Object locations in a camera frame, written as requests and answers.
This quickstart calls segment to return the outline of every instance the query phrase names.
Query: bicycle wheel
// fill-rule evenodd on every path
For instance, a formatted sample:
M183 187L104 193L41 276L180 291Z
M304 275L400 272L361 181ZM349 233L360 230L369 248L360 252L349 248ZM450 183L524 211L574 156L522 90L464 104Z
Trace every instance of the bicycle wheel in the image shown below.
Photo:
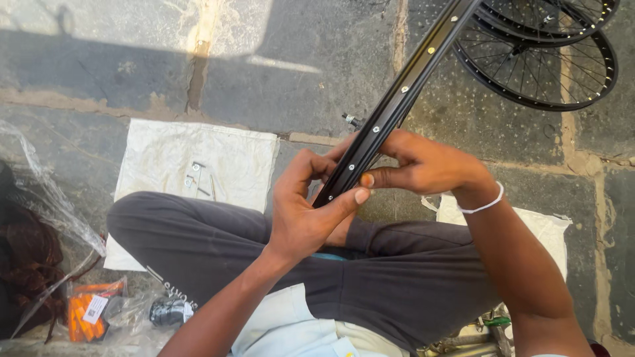
M605 97L617 80L617 56L601 31L560 48L532 48L498 39L472 22L453 49L489 89L545 111L587 107Z
M534 47L575 43L602 28L619 0L483 0L475 19L499 38Z
M394 127L406 117L428 77L478 4L475 0L448 1L437 21L340 159L313 202L313 207L326 205L357 184L361 174L376 157L379 147Z

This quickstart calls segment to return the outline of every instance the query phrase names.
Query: orange packaging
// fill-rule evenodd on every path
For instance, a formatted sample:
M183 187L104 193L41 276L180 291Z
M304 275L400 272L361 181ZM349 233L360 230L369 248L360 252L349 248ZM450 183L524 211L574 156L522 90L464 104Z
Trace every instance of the orange packaging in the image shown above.
M69 339L72 342L91 342L102 339L108 330L108 324L101 316L97 317L95 324L83 320L93 297L99 295L110 299L113 296L127 296L127 282L124 277L109 284L71 284L68 291Z

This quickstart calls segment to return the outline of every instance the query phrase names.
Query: dark gray pants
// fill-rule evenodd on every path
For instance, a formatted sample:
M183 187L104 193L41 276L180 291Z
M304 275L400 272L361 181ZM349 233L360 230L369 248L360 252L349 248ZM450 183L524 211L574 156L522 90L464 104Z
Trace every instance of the dark gray pants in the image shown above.
M271 231L260 212L155 192L117 201L107 225L141 265L195 307L249 266ZM304 283L316 318L366 327L410 351L500 303L464 226L355 219L346 247L370 257L308 257L272 292Z

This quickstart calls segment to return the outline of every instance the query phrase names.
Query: white shirt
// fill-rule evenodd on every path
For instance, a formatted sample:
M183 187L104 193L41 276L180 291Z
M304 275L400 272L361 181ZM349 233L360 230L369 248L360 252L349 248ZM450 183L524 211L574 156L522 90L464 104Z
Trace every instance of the white shirt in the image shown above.
M232 345L235 357L408 357L408 351L361 326L316 319L304 284L265 296Z

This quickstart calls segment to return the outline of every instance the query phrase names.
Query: fingernail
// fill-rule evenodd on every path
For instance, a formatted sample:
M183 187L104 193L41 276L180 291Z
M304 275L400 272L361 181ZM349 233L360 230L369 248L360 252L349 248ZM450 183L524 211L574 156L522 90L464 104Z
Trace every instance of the fingernail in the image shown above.
M361 205L362 203L366 202L366 200L370 197L370 191L369 190L358 190L357 192L355 192L355 202L358 203L358 205Z
M373 177L373 175L371 175L370 173L366 172L362 174L360 181L362 186L371 188L375 184L375 177Z

